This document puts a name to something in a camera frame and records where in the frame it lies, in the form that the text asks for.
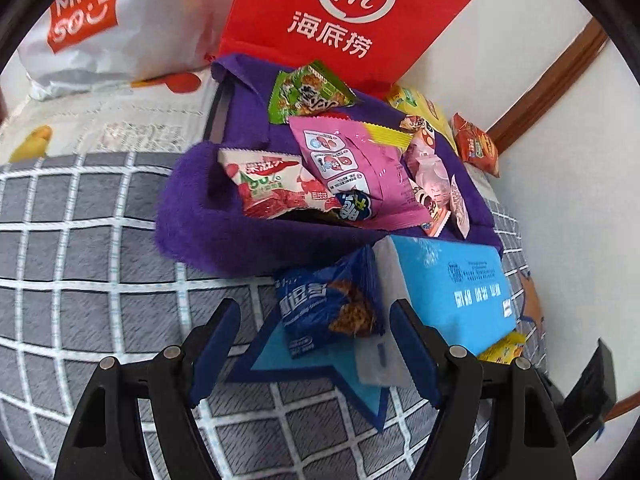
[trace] yellow duck print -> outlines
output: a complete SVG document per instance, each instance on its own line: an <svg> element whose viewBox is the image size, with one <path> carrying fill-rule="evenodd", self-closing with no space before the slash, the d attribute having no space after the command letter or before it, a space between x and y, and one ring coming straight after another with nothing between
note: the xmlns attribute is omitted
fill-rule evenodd
<svg viewBox="0 0 640 480"><path fill-rule="evenodd" d="M24 142L18 146L9 158L9 162L20 162L30 158L40 158L47 155L49 141L53 135L53 130L46 124L33 130Z"/></svg>

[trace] metal screw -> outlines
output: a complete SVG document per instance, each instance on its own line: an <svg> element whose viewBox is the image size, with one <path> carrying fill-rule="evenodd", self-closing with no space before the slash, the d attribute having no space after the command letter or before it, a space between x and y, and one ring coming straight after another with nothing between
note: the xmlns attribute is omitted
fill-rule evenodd
<svg viewBox="0 0 640 480"><path fill-rule="evenodd" d="M451 348L449 348L449 353L453 355L453 357L462 359L463 357L466 357L466 348L459 345L453 345Z"/></svg>
<svg viewBox="0 0 640 480"><path fill-rule="evenodd" d="M116 359L113 357L105 357L102 361L100 361L100 368L103 370L108 370L109 368L113 368L113 365L116 364Z"/></svg>
<svg viewBox="0 0 640 480"><path fill-rule="evenodd" d="M529 368L531 368L531 363L524 357L516 357L516 366L521 370L529 370Z"/></svg>
<svg viewBox="0 0 640 480"><path fill-rule="evenodd" d="M181 352L182 350L180 350L179 346L168 346L164 349L162 355L167 359L175 359L177 357L180 357Z"/></svg>

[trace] yellow snack package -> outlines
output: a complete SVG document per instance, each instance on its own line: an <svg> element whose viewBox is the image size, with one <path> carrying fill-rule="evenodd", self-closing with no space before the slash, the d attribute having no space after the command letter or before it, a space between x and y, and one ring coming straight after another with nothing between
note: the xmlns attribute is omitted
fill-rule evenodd
<svg viewBox="0 0 640 480"><path fill-rule="evenodd" d="M510 365L511 361L522 355L522 349L526 341L526 336L523 336L519 332L508 333L496 344L491 345L487 350L482 352L478 356L478 359L481 361Z"/></svg>
<svg viewBox="0 0 640 480"><path fill-rule="evenodd" d="M444 112L438 105L426 99L417 90L402 88L398 85L391 87L389 94L386 96L386 101L393 108L407 115L418 115L425 118L439 134L447 139L456 155L459 155L451 126L449 126Z"/></svg>
<svg viewBox="0 0 640 480"><path fill-rule="evenodd" d="M414 138L413 134L406 134L398 130L387 128L386 126L379 126L378 124L362 123L369 132L371 140L376 144L386 144L387 146L394 146L399 148L402 153L409 147L411 139Z"/></svg>

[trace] orange snack package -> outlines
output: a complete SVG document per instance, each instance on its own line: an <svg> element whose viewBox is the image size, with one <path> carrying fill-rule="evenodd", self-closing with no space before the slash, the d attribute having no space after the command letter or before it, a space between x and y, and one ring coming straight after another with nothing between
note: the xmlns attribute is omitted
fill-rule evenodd
<svg viewBox="0 0 640 480"><path fill-rule="evenodd" d="M496 178L500 177L498 149L491 138L475 124L465 121L460 114L453 116L451 126L462 162L473 164Z"/></svg>

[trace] bed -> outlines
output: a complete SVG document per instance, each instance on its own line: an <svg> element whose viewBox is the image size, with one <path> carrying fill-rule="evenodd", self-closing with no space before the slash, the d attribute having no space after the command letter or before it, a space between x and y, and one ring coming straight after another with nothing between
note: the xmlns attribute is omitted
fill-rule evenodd
<svg viewBox="0 0 640 480"><path fill-rule="evenodd" d="M35 479L52 478L66 427L100 359L149 359L180 344L231 297L242 325L224 379L277 308L269 277L219 279L156 250L158 195L180 154L224 118L223 90L199 76L203 86L178 104L174 96L140 96L163 88L27 102L0 132L0 160L8 161L34 128L49 124L53 131L47 156L0 164L0 429ZM522 315L535 293L518 221L481 171L467 171L504 246L518 330L527 337L524 355L546 370L542 321ZM329 380L219 381L195 415L225 479L408 478L437 411L415 389L392 388L389 404L379 433ZM140 412L154 476L165 479L148 402ZM489 412L483 401L465 480L477 475Z"/></svg>

